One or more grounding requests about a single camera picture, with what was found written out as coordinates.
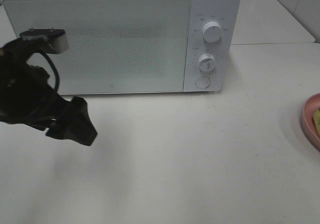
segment power dial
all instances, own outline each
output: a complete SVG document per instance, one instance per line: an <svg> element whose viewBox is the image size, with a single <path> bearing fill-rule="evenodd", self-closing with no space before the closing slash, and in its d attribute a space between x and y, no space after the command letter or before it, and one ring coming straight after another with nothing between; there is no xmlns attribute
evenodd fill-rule
<svg viewBox="0 0 320 224"><path fill-rule="evenodd" d="M215 57L211 54L203 54L198 60L198 67L202 72L211 72L216 67Z"/></svg>
<svg viewBox="0 0 320 224"><path fill-rule="evenodd" d="M217 42L222 36L223 28L217 21L210 21L202 27L202 34L205 41Z"/></svg>

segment microwave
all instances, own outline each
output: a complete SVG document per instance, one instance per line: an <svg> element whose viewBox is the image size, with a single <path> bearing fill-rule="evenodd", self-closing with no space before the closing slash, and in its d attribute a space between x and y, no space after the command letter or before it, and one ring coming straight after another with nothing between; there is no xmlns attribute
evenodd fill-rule
<svg viewBox="0 0 320 224"><path fill-rule="evenodd" d="M61 94L108 94L219 91L240 0L2 1L17 36L66 30Z"/></svg>

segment pink plate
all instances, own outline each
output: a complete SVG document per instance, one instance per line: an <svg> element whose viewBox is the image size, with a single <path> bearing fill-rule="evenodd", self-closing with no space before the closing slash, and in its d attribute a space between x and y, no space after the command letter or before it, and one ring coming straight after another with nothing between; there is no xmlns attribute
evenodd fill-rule
<svg viewBox="0 0 320 224"><path fill-rule="evenodd" d="M320 108L320 93L311 96L304 104L301 113L301 127L306 137L320 150L320 137L314 124L314 113Z"/></svg>

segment white table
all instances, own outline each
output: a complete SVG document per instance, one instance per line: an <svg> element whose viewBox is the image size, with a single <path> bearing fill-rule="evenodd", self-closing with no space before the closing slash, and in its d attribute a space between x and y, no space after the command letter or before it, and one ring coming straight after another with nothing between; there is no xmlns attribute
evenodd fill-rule
<svg viewBox="0 0 320 224"><path fill-rule="evenodd" d="M0 35L1 45L15 38L3 6L0 6L0 30L6 30ZM241 0L232 44L314 41L315 38L277 0Z"/></svg>
<svg viewBox="0 0 320 224"><path fill-rule="evenodd" d="M320 45L234 45L221 93L88 96L92 147L0 124L0 219L15 224L320 220L303 135Z"/></svg>

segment microwave door window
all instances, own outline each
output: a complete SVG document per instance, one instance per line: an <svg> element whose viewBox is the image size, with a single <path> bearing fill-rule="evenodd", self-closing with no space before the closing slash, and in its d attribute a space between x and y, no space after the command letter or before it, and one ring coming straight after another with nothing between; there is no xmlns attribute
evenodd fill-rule
<svg viewBox="0 0 320 224"><path fill-rule="evenodd" d="M51 56L61 93L183 91L190 0L12 0L6 8L16 33L66 30L70 49Z"/></svg>

